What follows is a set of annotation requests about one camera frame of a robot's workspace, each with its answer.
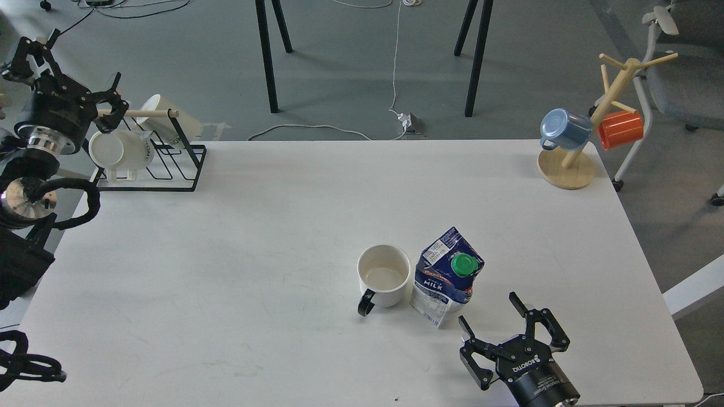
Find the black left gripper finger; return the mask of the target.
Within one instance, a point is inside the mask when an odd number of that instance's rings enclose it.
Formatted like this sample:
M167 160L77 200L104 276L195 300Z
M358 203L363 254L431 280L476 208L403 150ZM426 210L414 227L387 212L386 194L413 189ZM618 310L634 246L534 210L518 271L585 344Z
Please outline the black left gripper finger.
M60 34L60 30L54 29L44 43L21 37L11 60L2 65L2 77L7 81L28 85L36 93L62 92L62 71L51 53ZM47 64L49 69L36 76L31 67L31 60L34 61L36 68Z
M90 102L97 106L98 104L108 103L111 107L110 113L102 114L99 108L96 108L97 117L93 119L94 124L100 132L109 133L115 131L129 108L129 104L119 93L118 85L122 77L121 72L117 72L109 89L98 91L90 94Z

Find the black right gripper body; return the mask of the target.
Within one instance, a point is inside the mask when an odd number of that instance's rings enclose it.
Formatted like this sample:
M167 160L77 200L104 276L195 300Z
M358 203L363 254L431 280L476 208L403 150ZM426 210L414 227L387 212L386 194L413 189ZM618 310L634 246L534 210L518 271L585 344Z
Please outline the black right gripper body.
M551 349L517 335L498 345L495 370L520 406L574 406L581 397Z

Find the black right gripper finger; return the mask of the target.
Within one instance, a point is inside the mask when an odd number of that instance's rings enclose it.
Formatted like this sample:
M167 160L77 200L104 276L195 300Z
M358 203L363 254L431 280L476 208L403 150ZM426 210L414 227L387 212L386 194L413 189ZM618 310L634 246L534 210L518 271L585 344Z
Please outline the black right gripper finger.
M535 326L537 323L542 324L551 337L549 345L551 352L566 352L566 350L568 350L571 340L569 340L568 335L566 335L561 325L559 325L558 320L553 316L553 312L551 312L550 309L529 310L515 292L510 292L508 298L518 314L525 319L523 350L526 354L533 353Z
M500 358L500 347L477 338L465 317L459 316L458 323L467 335L467 339L463 340L463 346L459 350L460 360L478 388L481 391L488 391L491 384L499 379L497 368L491 370L481 367L474 356L479 355L489 361L497 362Z

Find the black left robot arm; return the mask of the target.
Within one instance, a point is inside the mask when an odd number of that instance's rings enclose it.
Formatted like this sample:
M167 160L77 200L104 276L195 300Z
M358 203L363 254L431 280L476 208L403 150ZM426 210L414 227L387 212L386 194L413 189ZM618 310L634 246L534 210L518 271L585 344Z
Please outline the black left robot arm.
M108 90L93 92L65 75L51 50L61 36L47 41L23 37L2 77L27 84L31 96L13 132L2 136L2 308L36 286L54 256L45 248L52 230L90 222L100 211L100 192L86 179L57 177L60 155L77 154L91 124L115 131L129 107L117 90L117 73ZM57 220L57 190L82 190L85 214Z

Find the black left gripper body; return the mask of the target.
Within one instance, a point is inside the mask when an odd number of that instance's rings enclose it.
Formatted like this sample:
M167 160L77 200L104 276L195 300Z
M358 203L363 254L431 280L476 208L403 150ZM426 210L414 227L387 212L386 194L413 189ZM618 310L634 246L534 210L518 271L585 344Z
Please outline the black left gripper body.
M15 124L15 133L29 139L36 127L43 127L65 136L67 142L62 154L79 152L91 121L97 116L97 110L90 107L90 90L80 83L67 78L62 84L52 76L41 76L34 80L31 97L20 113Z

